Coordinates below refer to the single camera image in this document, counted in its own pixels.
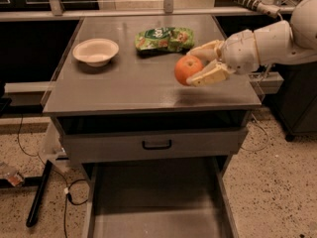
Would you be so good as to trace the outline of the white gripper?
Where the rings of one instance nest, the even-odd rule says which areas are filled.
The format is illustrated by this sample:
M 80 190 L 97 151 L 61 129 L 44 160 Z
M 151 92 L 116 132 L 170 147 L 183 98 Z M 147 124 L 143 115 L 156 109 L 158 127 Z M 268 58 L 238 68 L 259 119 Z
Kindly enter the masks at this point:
M 260 67 L 256 38 L 251 30 L 233 34 L 225 42 L 214 40 L 193 48 L 187 55 L 209 62 L 186 79 L 189 86 L 195 87 L 224 81 L 234 72 L 248 74 Z

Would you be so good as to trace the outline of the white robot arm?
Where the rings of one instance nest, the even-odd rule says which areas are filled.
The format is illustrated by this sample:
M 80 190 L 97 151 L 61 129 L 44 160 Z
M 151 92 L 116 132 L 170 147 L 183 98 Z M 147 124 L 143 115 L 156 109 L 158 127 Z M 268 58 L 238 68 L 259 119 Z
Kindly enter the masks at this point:
M 188 52 L 208 62 L 186 78 L 190 86 L 203 86 L 248 74 L 262 65 L 302 64 L 317 60 L 317 0 L 302 0 L 288 21 L 280 20 L 256 30 L 235 33 Z

